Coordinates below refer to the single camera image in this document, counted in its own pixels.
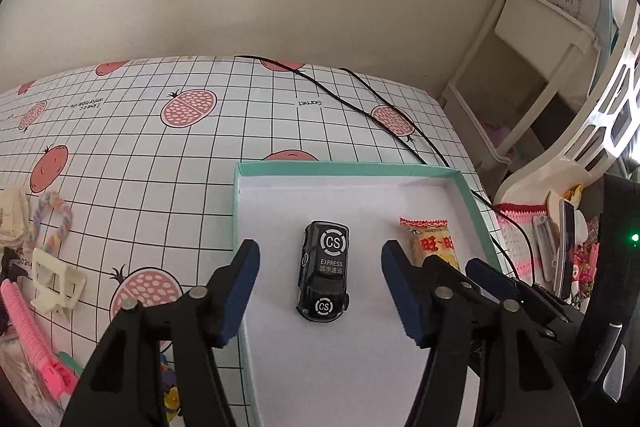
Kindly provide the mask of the pink hair roller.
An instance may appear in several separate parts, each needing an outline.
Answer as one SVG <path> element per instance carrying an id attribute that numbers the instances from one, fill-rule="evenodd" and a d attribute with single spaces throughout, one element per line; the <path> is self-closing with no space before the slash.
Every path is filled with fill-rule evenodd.
<path id="1" fill-rule="evenodd" d="M 1 297 L 23 350 L 40 374 L 51 397 L 57 400 L 64 393 L 71 395 L 77 385 L 78 378 L 58 359 L 47 341 L 44 340 L 17 283 L 3 280 Z"/>

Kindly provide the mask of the colourful plastic block toy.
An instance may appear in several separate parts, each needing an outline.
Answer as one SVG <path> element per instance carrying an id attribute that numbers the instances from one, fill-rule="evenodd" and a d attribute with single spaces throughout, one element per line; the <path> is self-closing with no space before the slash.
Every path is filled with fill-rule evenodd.
<path id="1" fill-rule="evenodd" d="M 168 421 L 180 415 L 180 399 L 177 388 L 177 376 L 162 353 L 160 355 L 160 380 L 162 381 L 163 403 Z"/>

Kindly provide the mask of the black toy car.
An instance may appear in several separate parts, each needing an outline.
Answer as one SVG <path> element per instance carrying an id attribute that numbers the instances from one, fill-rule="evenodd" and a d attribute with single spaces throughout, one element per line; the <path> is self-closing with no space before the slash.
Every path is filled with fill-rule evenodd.
<path id="1" fill-rule="evenodd" d="M 297 279 L 296 311 L 307 321 L 331 323 L 349 306 L 349 228 L 316 220 L 305 229 Z"/>

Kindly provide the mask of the rice cracker snack packet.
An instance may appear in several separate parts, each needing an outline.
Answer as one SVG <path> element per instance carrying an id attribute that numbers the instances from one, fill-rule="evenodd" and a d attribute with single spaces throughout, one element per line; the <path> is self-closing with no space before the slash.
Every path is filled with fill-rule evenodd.
<path id="1" fill-rule="evenodd" d="M 436 256 L 454 269 L 460 269 L 447 220 L 400 218 L 399 224 L 409 235 L 410 259 L 413 265 L 420 267 L 427 257 Z"/>

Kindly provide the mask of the crocheted pink white mat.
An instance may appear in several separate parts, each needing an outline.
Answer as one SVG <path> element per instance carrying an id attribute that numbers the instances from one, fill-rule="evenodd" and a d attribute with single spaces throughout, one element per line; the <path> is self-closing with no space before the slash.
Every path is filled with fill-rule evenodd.
<path id="1" fill-rule="evenodd" d="M 508 252 L 518 276 L 530 283 L 532 274 L 538 284 L 550 283 L 552 265 L 544 249 L 540 249 L 534 219 L 547 218 L 544 204 L 523 205 L 513 202 L 497 204 L 499 210 L 498 225 L 504 239 L 504 248 Z"/>

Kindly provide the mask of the teal shallow cardboard box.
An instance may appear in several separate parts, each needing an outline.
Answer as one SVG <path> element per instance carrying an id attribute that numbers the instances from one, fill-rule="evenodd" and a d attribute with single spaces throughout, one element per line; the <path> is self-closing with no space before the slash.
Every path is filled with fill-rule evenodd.
<path id="1" fill-rule="evenodd" d="M 401 426 L 427 352 L 400 323 L 383 277 L 385 242 L 405 242 L 400 218 L 444 219 L 460 263 L 498 263 L 483 215 L 461 173 L 365 162 L 242 162 L 233 232 L 260 249 L 242 327 L 250 421 L 255 426 Z M 312 221 L 349 228 L 350 303 L 317 324 L 297 311 L 304 232 Z"/>

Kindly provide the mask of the grey phone stand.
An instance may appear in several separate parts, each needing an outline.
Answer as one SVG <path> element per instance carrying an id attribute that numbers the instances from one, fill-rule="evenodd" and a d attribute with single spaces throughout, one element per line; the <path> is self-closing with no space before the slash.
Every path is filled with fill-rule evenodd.
<path id="1" fill-rule="evenodd" d="M 538 245 L 544 280 L 552 283 L 555 278 L 556 246 L 548 216 L 533 217 L 534 235 Z"/>

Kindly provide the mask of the cream plastic hair claw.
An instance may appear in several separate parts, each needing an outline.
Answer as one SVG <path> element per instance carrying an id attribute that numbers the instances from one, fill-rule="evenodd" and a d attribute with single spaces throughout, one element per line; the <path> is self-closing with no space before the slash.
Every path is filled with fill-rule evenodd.
<path id="1" fill-rule="evenodd" d="M 56 313 L 69 319 L 86 283 L 85 274 L 73 265 L 39 248 L 32 252 L 32 306 L 39 313 Z"/>

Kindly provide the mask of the white cutout headboard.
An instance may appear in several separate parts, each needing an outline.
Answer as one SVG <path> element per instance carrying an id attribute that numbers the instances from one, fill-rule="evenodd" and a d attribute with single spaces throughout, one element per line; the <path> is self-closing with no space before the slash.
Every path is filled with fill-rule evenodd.
<path id="1" fill-rule="evenodd" d="M 639 3 L 628 0 L 614 51 L 597 86 L 559 139 L 502 182 L 495 202 L 534 205 L 598 181 L 639 129 Z"/>

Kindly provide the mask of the pomegranate grid tablecloth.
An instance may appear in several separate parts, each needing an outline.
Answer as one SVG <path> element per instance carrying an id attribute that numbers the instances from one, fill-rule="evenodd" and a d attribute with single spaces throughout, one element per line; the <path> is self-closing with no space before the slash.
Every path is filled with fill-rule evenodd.
<path id="1" fill-rule="evenodd" d="M 422 165 L 461 173 L 489 235 L 480 179 L 444 111 L 402 84 L 266 58 L 171 57 L 64 72 L 1 98 L 1 188 L 29 230 L 17 282 L 44 340 L 84 369 L 124 303 L 172 303 L 228 265 L 242 162 Z M 69 319 L 32 306 L 35 248 L 87 283 Z M 235 420 L 250 421 L 242 327 L 214 352 Z"/>

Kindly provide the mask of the cream lace scrunchie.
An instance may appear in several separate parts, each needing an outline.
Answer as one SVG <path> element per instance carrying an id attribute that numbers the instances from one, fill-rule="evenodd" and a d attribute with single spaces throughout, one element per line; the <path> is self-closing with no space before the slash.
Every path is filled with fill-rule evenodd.
<path id="1" fill-rule="evenodd" d="M 19 187 L 0 190 L 0 242 L 4 247 L 21 246 L 29 230 L 29 205 Z"/>

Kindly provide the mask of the smartphone on stand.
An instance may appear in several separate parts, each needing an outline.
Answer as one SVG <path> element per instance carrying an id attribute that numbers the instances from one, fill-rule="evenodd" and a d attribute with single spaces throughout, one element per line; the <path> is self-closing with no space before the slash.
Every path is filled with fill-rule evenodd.
<path id="1" fill-rule="evenodd" d="M 562 300 L 570 298 L 573 284 L 574 252 L 576 247 L 575 207 L 566 199 L 561 204 L 560 248 L 558 257 L 558 287 Z"/>

